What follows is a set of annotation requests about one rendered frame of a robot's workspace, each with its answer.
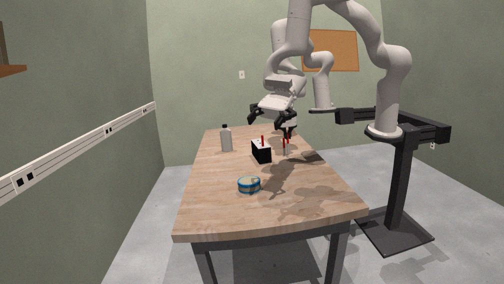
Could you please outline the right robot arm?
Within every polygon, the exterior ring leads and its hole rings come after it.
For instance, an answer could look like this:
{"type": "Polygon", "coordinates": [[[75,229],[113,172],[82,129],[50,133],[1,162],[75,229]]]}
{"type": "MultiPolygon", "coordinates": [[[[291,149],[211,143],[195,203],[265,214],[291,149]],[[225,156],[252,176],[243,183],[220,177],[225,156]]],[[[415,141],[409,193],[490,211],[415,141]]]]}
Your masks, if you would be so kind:
{"type": "MultiPolygon", "coordinates": [[[[272,24],[270,34],[273,53],[284,45],[286,28],[287,18],[277,20],[272,24]]],[[[311,108],[311,111],[335,110],[336,107],[332,107],[334,104],[331,103],[329,86],[329,72],[334,65],[334,56],[329,51],[313,52],[313,50],[314,44],[309,37],[307,52],[303,55],[303,63],[309,69],[321,68],[312,77],[315,108],[311,108]]],[[[289,72],[293,69],[298,70],[291,64],[290,57],[285,58],[278,66],[278,70],[281,71],[289,72]]]]}

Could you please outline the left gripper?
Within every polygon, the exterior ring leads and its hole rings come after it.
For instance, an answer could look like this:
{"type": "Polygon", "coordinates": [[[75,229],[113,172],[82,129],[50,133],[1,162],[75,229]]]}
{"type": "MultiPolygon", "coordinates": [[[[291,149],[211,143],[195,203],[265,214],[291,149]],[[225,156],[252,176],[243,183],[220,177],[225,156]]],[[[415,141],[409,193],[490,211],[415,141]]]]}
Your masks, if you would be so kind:
{"type": "Polygon", "coordinates": [[[248,124],[251,125],[257,116],[274,121],[274,129],[277,131],[283,123],[297,116],[292,109],[293,96],[285,89],[277,88],[266,95],[259,103],[250,104],[250,114],[247,116],[248,124]],[[279,91],[278,91],[279,89],[279,91]],[[256,111],[258,112],[256,113],[256,111]]]}

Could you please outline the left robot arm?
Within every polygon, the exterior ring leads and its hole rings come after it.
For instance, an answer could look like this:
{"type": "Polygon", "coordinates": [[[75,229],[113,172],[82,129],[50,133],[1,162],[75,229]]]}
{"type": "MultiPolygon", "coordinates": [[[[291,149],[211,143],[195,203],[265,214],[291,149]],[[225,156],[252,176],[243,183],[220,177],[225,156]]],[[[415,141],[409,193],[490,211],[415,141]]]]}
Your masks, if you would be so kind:
{"type": "Polygon", "coordinates": [[[371,62],[387,70],[384,79],[376,87],[375,122],[368,131],[382,138],[398,138],[403,130],[398,127],[400,88],[412,67],[411,53],[402,46],[385,44],[381,30],[371,13],[353,0],[289,0],[284,45],[266,61],[263,86],[268,91],[285,89],[293,101],[307,83],[306,75],[292,69],[286,74],[278,73],[279,64],[286,58],[303,56],[308,50],[312,8],[325,4],[345,18],[364,41],[371,62]],[[375,125],[375,127],[374,127],[375,125]]]}

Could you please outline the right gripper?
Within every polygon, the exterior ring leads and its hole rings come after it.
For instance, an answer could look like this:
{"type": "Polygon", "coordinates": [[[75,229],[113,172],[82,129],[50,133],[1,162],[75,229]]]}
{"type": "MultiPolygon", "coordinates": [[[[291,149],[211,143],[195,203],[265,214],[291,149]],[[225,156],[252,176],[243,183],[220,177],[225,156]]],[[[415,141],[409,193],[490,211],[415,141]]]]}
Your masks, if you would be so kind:
{"type": "Polygon", "coordinates": [[[292,137],[292,130],[297,127],[297,118],[296,116],[291,118],[291,120],[285,121],[285,123],[282,123],[282,125],[278,128],[278,130],[282,130],[284,132],[284,138],[287,140],[288,137],[291,139],[292,137]],[[288,133],[286,131],[286,128],[288,127],[288,133]]]}

